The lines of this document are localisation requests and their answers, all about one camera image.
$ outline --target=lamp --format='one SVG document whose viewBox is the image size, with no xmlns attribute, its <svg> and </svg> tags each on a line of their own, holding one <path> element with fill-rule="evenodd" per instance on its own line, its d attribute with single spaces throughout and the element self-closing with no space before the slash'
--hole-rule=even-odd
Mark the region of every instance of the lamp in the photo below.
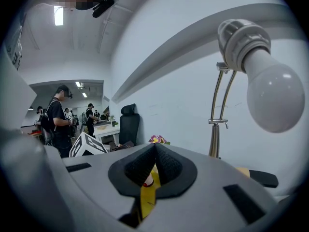
<svg viewBox="0 0 309 232">
<path fill-rule="evenodd" d="M 220 71 L 212 100 L 211 145 L 209 156 L 219 157 L 219 124 L 223 119 L 226 99 L 237 72 L 248 76 L 247 104 L 255 122 L 268 132 L 280 133 L 292 128 L 300 119 L 305 106 L 305 92 L 297 74 L 270 55 L 270 37 L 259 25 L 243 19 L 230 19 L 218 27 L 218 41 L 224 62 L 217 63 Z M 214 108 L 223 73 L 233 70 L 223 98 L 219 119 Z"/>
</svg>

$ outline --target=table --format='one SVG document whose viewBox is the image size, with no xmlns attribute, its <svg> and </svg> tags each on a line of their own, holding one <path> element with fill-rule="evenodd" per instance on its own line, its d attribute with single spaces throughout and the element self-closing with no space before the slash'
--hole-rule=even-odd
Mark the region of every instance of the table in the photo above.
<svg viewBox="0 0 309 232">
<path fill-rule="evenodd" d="M 104 130 L 98 130 L 99 126 L 94 126 L 94 133 L 93 135 L 96 136 L 96 138 L 99 139 L 100 142 L 102 142 L 101 137 L 106 137 L 106 136 L 110 136 L 113 135 L 114 137 L 114 141 L 115 144 L 118 145 L 119 144 L 119 136 L 117 135 L 120 132 L 120 126 L 112 126 L 112 125 L 108 125 L 106 126 L 106 129 Z"/>
</svg>

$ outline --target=chair headrest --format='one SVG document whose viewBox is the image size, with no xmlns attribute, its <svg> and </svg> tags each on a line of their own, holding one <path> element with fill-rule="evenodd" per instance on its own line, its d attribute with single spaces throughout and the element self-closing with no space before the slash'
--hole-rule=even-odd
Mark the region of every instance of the chair headrest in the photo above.
<svg viewBox="0 0 309 232">
<path fill-rule="evenodd" d="M 123 114 L 123 115 L 132 115 L 132 114 L 134 114 L 135 106 L 136 106 L 135 104 L 124 106 L 121 109 L 121 114 Z"/>
</svg>

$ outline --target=fluorescent light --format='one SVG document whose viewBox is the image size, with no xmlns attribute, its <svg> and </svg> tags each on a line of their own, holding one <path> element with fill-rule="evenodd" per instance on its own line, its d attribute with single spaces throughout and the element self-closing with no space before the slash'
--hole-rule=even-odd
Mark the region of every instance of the fluorescent light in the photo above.
<svg viewBox="0 0 309 232">
<path fill-rule="evenodd" d="M 54 6 L 54 17 L 55 17 L 55 25 L 62 26 L 63 25 L 63 7 Z"/>
</svg>

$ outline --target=white light bulb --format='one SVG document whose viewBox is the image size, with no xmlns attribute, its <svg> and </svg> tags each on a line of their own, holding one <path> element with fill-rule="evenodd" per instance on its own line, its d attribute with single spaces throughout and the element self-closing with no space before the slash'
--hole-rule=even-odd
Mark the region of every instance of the white light bulb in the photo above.
<svg viewBox="0 0 309 232">
<path fill-rule="evenodd" d="M 262 49 L 248 53 L 243 63 L 248 75 L 247 103 L 256 123 L 268 132 L 292 128 L 305 106 L 298 75 Z"/>
</svg>

